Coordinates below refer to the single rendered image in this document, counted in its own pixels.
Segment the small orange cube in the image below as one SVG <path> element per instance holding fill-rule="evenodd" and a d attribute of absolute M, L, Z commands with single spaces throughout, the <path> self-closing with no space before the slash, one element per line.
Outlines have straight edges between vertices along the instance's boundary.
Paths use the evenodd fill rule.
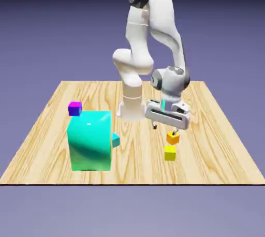
<path fill-rule="evenodd" d="M 177 133 L 176 135 L 172 135 L 172 131 L 167 133 L 166 136 L 166 141 L 167 143 L 171 144 L 171 145 L 175 145 L 177 143 L 179 143 L 180 140 L 180 134 Z"/>

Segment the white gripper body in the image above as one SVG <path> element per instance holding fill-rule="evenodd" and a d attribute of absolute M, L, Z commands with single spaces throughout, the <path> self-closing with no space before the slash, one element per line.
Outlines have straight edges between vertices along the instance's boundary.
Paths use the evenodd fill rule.
<path fill-rule="evenodd" d="M 160 122 L 177 129 L 186 130 L 190 122 L 190 107 L 183 101 L 172 103 L 167 100 L 149 100 L 146 103 L 145 117 L 152 122 Z"/>

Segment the small purple cube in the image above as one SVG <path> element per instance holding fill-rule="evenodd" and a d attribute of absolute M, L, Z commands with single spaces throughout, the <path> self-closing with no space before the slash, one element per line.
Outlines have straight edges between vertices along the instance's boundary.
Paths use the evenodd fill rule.
<path fill-rule="evenodd" d="M 69 116 L 79 116 L 82 112 L 82 102 L 72 101 L 68 105 L 68 114 Z"/>

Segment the large turquoise box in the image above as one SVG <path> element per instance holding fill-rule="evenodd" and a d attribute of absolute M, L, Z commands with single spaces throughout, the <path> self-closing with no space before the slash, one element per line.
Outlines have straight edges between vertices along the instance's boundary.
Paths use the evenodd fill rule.
<path fill-rule="evenodd" d="M 111 111 L 82 111 L 73 116 L 67 138 L 73 171 L 111 169 Z"/>

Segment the small yellow cube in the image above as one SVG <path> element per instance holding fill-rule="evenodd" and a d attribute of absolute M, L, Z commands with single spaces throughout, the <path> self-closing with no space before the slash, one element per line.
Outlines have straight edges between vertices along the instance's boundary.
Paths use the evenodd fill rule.
<path fill-rule="evenodd" d="M 165 145 L 165 161 L 175 161 L 176 158 L 176 148 L 174 145 Z"/>

